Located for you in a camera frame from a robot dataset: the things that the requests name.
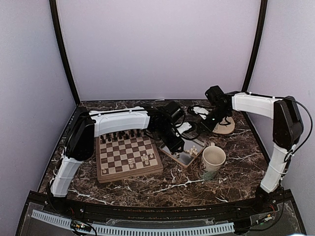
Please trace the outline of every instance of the purple wall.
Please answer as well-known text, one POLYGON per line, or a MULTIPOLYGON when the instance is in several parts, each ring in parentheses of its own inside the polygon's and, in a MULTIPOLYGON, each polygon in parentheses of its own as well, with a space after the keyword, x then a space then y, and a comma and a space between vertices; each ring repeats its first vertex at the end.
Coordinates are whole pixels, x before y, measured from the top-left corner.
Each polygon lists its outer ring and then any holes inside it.
POLYGON ((260 0, 58 1, 81 100, 241 89, 260 0))
MULTIPOLYGON (((269 1, 250 91, 292 95, 315 117, 315 1, 269 1)), ((310 121, 300 108, 305 126, 310 121)), ((258 132, 272 152, 272 122, 251 116, 258 132)), ((294 156, 284 186, 297 201, 307 233, 315 235, 315 135, 294 156)))
POLYGON ((0 6, 0 234, 14 235, 75 105, 49 1, 0 6))

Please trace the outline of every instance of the marble surface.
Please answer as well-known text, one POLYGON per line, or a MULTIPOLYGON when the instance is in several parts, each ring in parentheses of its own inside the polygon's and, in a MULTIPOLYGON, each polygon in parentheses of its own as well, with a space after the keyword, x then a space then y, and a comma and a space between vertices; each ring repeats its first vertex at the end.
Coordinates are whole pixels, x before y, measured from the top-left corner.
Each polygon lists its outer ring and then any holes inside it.
MULTIPOLYGON (((169 101, 101 101, 83 102, 88 110, 107 111, 138 106, 144 103, 154 106, 166 105, 169 101)), ((209 106, 206 100, 177 101, 186 110, 191 105, 209 106)), ((72 181, 68 198, 89 203, 129 207, 186 207, 234 202, 253 198, 267 164, 243 115, 233 112, 236 127, 230 135, 204 133, 198 139, 207 145, 214 142, 226 153, 226 162, 214 180, 203 181, 198 176, 201 157, 188 168, 160 152, 164 166, 162 173, 131 177, 110 183, 98 183, 95 153, 84 162, 72 181)), ((187 121, 196 117, 187 114, 187 121)), ((56 172, 60 155, 55 151, 40 186, 45 193, 48 181, 56 172)))

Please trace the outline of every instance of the wooden chess board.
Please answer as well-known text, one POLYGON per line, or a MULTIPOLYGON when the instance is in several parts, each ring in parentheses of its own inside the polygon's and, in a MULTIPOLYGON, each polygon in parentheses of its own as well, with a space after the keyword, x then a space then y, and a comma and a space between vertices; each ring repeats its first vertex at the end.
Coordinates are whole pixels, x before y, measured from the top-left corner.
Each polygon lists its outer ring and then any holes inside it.
POLYGON ((152 139, 140 131, 140 137, 125 131, 129 138, 117 135, 114 141, 113 134, 108 141, 105 136, 96 138, 96 165, 97 180, 100 183, 113 182, 128 177, 148 175, 163 171, 163 165, 158 154, 158 149, 152 139), (149 159, 145 162, 143 154, 149 159))

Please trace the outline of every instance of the black cable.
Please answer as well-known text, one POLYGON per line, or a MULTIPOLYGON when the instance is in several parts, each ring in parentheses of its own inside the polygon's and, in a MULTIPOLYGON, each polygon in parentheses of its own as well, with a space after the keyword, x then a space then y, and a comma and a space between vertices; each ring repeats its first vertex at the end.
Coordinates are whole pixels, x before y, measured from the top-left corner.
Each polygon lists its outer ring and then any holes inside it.
POLYGON ((240 228, 240 229, 234 229, 235 231, 265 231, 265 230, 268 230, 270 229, 271 227, 273 227, 275 224, 277 224, 279 222, 279 220, 281 219, 282 217, 282 214, 284 212, 284 202, 285 202, 285 197, 284 197, 284 188, 282 187, 282 192, 283 192, 283 202, 282 202, 282 209, 281 209, 281 213, 278 217, 277 220, 274 221, 274 223, 272 223, 270 226, 268 226, 267 228, 265 229, 250 229, 250 227, 256 225, 256 224, 252 224, 248 227, 245 227, 245 228, 240 228))
POLYGON ((51 206, 51 208, 52 208, 57 214, 59 214, 59 215, 65 217, 65 218, 68 218, 68 219, 71 219, 71 220, 75 220, 75 221, 79 221, 79 222, 82 222, 83 224, 86 224, 86 225, 90 226, 91 229, 94 231, 95 236, 97 236, 97 231, 96 231, 96 229, 95 229, 90 223, 84 222, 84 221, 82 221, 82 220, 76 219, 76 218, 71 217, 71 216, 64 215, 64 214, 60 213, 59 211, 57 211, 57 210, 54 208, 53 204, 52 204, 51 201, 50 201, 50 187, 51 187, 51 184, 52 184, 52 183, 53 183, 53 181, 52 181, 51 183, 48 182, 48 183, 47 183, 47 187, 46 187, 47 200, 48 200, 48 203, 49 203, 49 205, 51 206))

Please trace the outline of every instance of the ceramic cup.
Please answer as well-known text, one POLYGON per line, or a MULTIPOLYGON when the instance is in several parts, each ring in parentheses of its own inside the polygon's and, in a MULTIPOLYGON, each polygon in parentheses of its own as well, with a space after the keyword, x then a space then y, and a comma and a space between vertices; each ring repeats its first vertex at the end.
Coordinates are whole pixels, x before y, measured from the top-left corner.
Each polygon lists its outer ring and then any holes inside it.
POLYGON ((202 153, 199 175, 204 180, 212 180, 226 160, 225 152, 211 143, 202 153))

